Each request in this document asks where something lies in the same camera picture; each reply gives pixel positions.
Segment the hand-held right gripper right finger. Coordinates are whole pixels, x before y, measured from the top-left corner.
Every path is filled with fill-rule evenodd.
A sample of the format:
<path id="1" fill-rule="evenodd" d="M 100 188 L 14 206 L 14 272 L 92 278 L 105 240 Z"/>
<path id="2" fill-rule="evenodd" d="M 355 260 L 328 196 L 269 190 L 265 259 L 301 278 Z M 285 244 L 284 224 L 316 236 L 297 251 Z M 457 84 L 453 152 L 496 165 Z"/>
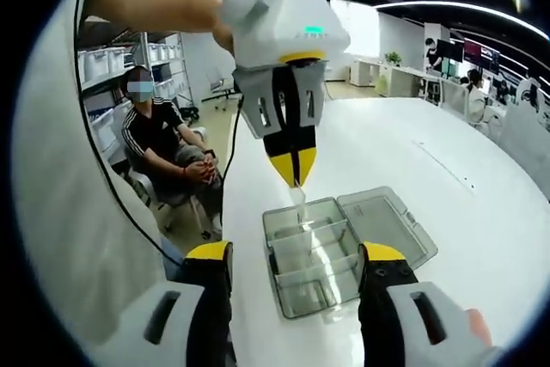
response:
<path id="1" fill-rule="evenodd" d="M 467 312 L 432 282 L 419 282 L 405 256 L 363 242 L 357 249 L 358 320 L 366 366 L 492 366 L 494 346 Z"/>

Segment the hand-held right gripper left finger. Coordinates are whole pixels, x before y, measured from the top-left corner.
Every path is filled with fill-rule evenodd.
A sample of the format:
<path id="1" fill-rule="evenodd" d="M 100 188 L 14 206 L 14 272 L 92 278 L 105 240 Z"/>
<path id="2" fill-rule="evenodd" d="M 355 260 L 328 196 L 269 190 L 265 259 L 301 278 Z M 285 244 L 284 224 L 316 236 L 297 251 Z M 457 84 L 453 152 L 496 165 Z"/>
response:
<path id="1" fill-rule="evenodd" d="M 108 341 L 110 366 L 224 366 L 229 350 L 233 244 L 188 253 L 177 281 L 149 289 L 129 306 Z"/>

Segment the person's right hand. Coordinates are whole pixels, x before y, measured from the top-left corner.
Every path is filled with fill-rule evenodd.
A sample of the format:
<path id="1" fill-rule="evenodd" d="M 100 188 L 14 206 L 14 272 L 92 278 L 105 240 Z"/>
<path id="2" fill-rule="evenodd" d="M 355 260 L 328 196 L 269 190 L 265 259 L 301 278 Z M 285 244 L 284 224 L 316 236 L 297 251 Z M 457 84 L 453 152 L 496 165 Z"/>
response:
<path id="1" fill-rule="evenodd" d="M 466 314 L 473 334 L 475 334 L 485 346 L 492 346 L 491 333 L 481 312 L 478 309 L 467 309 Z"/>

